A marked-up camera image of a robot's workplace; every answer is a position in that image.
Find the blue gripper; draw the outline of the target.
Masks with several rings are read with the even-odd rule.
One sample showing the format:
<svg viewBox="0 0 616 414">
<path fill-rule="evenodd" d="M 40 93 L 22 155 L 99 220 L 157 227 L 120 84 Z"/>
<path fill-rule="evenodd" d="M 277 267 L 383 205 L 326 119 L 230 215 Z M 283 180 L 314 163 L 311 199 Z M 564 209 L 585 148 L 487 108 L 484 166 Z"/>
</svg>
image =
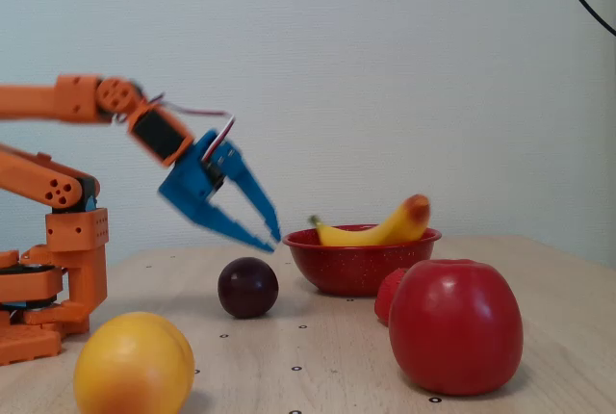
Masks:
<svg viewBox="0 0 616 414">
<path fill-rule="evenodd" d="M 213 154 L 214 164 L 204 159 L 216 135 L 216 130 L 212 129 L 191 144 L 175 162 L 158 192 L 193 223 L 240 244 L 274 252 L 271 244 L 249 233 L 243 225 L 210 202 L 210 197 L 220 189 L 224 178 L 229 178 L 262 216 L 270 237 L 276 242 L 281 241 L 275 208 L 235 145 L 230 141 L 222 142 Z"/>
</svg>

